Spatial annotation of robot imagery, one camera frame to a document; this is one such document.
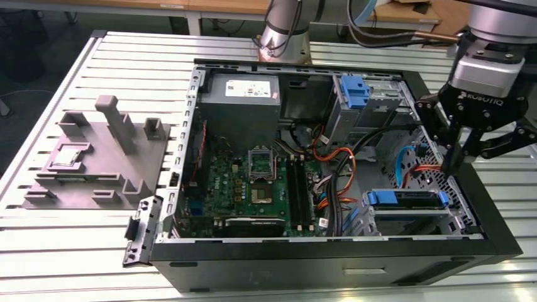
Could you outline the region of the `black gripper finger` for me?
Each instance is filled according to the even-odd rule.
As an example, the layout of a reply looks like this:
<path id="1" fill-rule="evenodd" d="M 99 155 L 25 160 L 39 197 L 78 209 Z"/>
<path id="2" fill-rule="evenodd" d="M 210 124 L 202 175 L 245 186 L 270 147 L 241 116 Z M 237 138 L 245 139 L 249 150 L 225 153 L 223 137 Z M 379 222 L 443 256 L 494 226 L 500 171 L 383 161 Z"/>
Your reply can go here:
<path id="1" fill-rule="evenodd" d="M 458 144 L 461 124 L 451 115 L 446 115 L 439 104 L 438 95 L 430 94 L 415 101 L 414 108 L 429 138 L 445 148 L 441 170 L 446 175 L 454 175 L 463 162 Z"/>
<path id="2" fill-rule="evenodd" d="M 480 141 L 484 131 L 471 129 L 462 146 L 464 158 L 495 158 L 535 143 L 535 123 L 527 118 L 515 122 L 514 130 L 499 137 Z"/>

